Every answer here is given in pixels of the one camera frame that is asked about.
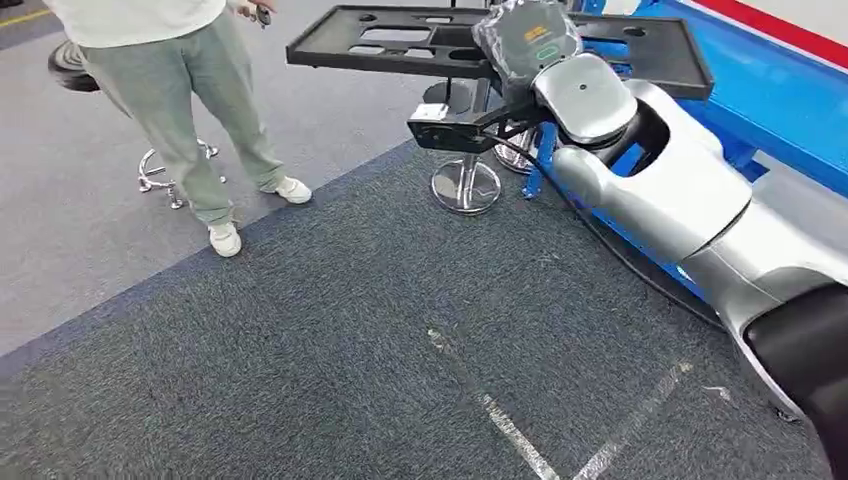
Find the person's hand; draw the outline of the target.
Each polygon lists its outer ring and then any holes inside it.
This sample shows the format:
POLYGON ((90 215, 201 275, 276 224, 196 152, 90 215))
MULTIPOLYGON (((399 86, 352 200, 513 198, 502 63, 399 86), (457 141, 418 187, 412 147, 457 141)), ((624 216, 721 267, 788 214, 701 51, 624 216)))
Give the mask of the person's hand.
POLYGON ((227 0, 227 5, 236 13, 266 24, 270 23, 270 16, 276 12, 274 2, 268 0, 227 0))

